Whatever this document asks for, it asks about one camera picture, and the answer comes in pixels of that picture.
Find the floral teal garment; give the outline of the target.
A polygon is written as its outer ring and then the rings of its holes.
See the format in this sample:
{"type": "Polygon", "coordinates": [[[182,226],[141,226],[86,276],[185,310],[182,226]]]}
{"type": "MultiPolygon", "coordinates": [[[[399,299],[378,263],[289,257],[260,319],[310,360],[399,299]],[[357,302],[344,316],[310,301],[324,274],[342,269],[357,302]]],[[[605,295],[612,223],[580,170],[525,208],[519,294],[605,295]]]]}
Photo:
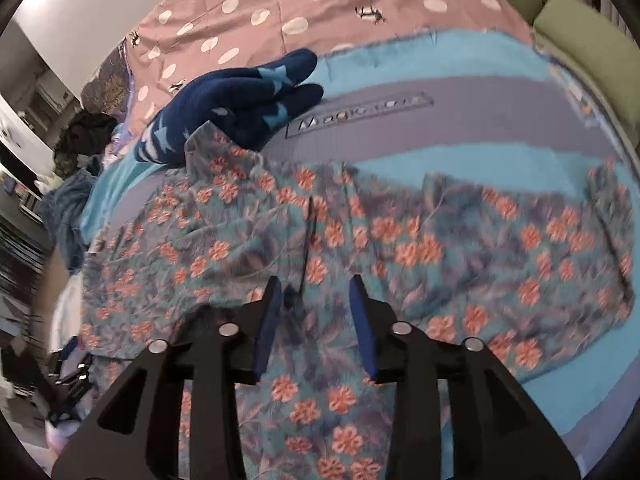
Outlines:
{"type": "Polygon", "coordinates": [[[394,390],[367,376],[350,279],[421,333],[488,343],[519,380],[565,365],[638,304],[639,193],[614,162],[578,168],[575,194],[503,191],[433,174],[402,184],[347,162],[279,162],[213,126],[186,141],[139,212],[87,256],[80,336],[105,391],[158,338],[176,340],[294,292],[268,368],[235,390],[252,479],[377,479],[394,390]]]}

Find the dark blue denim clothes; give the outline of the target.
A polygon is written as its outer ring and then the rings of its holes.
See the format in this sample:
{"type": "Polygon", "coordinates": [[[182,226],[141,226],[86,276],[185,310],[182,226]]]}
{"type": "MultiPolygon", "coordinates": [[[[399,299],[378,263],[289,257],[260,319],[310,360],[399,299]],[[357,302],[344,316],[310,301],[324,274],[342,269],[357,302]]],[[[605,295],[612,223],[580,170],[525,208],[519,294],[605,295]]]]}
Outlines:
{"type": "Polygon", "coordinates": [[[43,196],[40,217],[70,275],[84,263],[85,252],[101,229],[100,210],[90,203],[99,176],[81,168],[43,196]]]}

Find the black clothes pile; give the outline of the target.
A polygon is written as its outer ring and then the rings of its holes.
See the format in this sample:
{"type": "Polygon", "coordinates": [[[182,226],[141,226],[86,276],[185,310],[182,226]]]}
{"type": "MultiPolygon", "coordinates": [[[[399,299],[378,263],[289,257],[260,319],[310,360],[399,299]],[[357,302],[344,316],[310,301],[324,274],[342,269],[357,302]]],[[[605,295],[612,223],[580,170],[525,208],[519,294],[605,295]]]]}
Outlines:
{"type": "Polygon", "coordinates": [[[117,124],[111,115],[80,110],[62,129],[53,148],[54,173],[66,179],[79,169],[79,156],[101,155],[117,124]]]}

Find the white shelf unit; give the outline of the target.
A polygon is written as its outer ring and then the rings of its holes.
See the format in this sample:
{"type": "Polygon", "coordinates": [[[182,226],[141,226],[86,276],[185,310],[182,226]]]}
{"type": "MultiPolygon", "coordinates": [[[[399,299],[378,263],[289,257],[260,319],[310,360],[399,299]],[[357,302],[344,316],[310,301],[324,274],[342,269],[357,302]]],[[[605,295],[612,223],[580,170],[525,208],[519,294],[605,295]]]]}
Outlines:
{"type": "Polygon", "coordinates": [[[1,169],[28,189],[33,214],[50,191],[54,178],[52,150],[32,131],[17,112],[1,98],[1,169]]]}

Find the blue grey bed blanket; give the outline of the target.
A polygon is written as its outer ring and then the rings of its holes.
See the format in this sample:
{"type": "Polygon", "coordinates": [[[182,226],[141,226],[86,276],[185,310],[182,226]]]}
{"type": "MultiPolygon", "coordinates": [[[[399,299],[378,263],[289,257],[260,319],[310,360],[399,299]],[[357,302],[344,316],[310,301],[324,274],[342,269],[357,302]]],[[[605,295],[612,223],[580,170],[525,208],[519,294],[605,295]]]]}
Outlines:
{"type": "MultiPolygon", "coordinates": [[[[503,191],[565,194],[576,193],[580,166],[614,162],[639,193],[618,132],[590,91],[548,55],[503,34],[430,32],[316,55],[306,81],[322,87],[320,103],[261,150],[247,151],[279,162],[347,162],[402,184],[416,180],[425,156],[433,174],[503,191]]],[[[131,152],[107,170],[90,198],[105,223],[88,255],[99,249],[105,229],[134,218],[163,176],[184,164],[139,162],[131,152]]],[[[232,319],[216,320],[212,306],[196,318],[200,326],[165,340],[198,336],[232,319]]],[[[639,293],[619,334],[604,335],[532,379],[511,375],[589,476],[632,441],[627,424],[639,397],[639,293]]]]}

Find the purple patterned pillow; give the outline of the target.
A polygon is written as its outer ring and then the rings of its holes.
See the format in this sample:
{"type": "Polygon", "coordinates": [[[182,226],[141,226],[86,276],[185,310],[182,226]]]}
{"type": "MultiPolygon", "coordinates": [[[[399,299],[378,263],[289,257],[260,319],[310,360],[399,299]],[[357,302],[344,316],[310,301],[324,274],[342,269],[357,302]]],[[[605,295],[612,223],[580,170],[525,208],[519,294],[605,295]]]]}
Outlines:
{"type": "Polygon", "coordinates": [[[131,73],[126,59],[126,41],[108,55],[81,90],[80,102],[91,114],[107,114],[123,122],[131,93],[131,73]]]}

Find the navy star fleece garment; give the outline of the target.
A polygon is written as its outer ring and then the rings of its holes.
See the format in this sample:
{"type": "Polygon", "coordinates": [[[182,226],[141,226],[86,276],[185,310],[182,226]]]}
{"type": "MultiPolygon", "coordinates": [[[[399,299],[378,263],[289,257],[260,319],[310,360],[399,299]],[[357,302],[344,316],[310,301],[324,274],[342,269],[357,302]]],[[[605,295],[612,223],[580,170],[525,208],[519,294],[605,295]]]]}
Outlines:
{"type": "Polygon", "coordinates": [[[306,81],[317,63],[314,52],[298,49],[261,66],[195,78],[148,123],[134,157],[181,166],[186,140],[208,122],[240,148],[261,150],[279,129],[320,103],[322,87],[306,81]]]}

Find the pink polka dot sheet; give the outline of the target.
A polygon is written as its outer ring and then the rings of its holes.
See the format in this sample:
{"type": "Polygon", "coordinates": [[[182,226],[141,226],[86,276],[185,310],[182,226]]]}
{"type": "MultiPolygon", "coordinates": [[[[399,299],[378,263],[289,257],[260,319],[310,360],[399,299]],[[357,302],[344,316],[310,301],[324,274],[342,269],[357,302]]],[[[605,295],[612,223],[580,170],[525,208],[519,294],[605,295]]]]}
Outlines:
{"type": "Polygon", "coordinates": [[[254,66],[298,48],[317,54],[439,29],[532,31],[506,0],[164,0],[131,32],[129,130],[140,136],[189,81],[254,66]]]}

